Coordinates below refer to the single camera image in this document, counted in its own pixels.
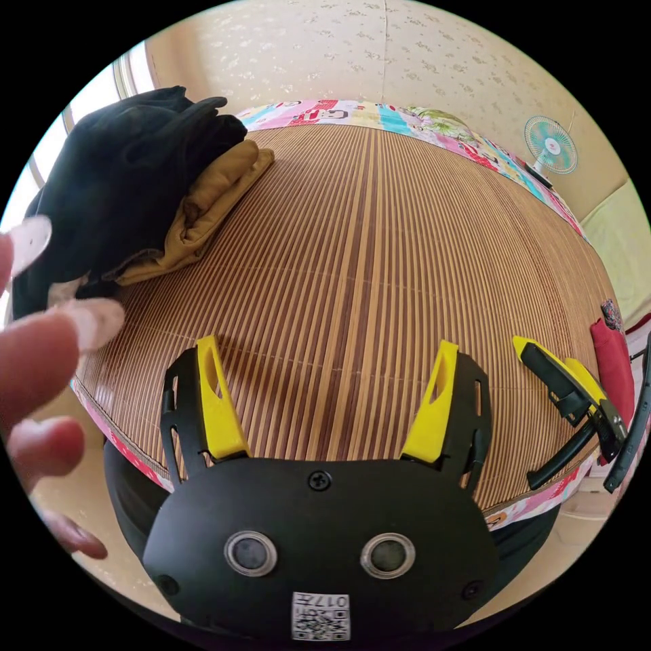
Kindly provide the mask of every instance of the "electric fan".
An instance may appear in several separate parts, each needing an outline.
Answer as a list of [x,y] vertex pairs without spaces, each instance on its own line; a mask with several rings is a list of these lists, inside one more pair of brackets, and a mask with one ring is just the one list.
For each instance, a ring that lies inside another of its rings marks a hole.
[[524,128],[524,138],[536,158],[533,167],[525,163],[527,172],[546,187],[551,188],[552,184],[543,175],[543,167],[556,174],[569,174],[576,168],[576,147],[567,131],[555,120],[542,115],[530,118]]

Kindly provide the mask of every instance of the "patterned wall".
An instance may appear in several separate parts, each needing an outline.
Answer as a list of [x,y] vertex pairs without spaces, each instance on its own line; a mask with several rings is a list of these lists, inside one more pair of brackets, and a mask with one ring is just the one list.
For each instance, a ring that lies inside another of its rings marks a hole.
[[159,82],[192,99],[223,95],[232,113],[296,98],[417,104],[454,113],[530,159],[533,115],[558,120],[579,167],[552,176],[579,218],[626,179],[601,130],[535,61],[476,24],[411,0],[239,0],[149,41]]

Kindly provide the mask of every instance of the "bamboo mat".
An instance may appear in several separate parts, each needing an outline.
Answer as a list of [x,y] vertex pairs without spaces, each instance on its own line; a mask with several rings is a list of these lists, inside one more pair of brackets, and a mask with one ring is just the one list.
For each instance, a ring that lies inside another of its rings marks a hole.
[[122,291],[124,331],[79,370],[89,396],[160,471],[165,369],[216,334],[255,455],[394,458],[444,338],[490,380],[475,499],[487,511],[523,496],[571,430],[511,337],[597,374],[589,326],[614,294],[592,247],[527,190],[414,138],[326,125],[250,137],[275,164],[199,264]]

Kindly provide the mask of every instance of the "red bag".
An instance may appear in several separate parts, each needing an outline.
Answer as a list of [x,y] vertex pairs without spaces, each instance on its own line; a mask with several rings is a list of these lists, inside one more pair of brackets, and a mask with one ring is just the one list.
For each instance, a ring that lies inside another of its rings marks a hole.
[[603,319],[590,326],[590,334],[601,386],[628,427],[635,412],[635,382],[626,338],[618,330],[611,330]]

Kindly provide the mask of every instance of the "finger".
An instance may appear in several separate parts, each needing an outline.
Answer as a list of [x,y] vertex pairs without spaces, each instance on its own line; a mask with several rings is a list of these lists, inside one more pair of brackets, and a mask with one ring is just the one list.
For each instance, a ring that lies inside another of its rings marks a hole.
[[64,314],[21,319],[0,333],[0,426],[7,433],[54,400],[79,363],[77,332]]
[[0,235],[0,288],[27,269],[47,248],[52,222],[36,215],[24,219],[8,233]]
[[5,432],[59,395],[75,374],[80,354],[104,346],[123,324],[119,303],[93,298],[19,319],[0,332],[0,426]]
[[69,554],[80,551],[82,554],[100,561],[109,555],[101,540],[79,527],[62,513],[44,511],[41,518],[54,538]]
[[12,275],[14,245],[9,235],[0,234],[0,292],[5,291]]
[[14,427],[7,441],[7,454],[27,494],[44,477],[64,477],[72,472],[83,449],[83,429],[67,416],[43,422],[25,420]]

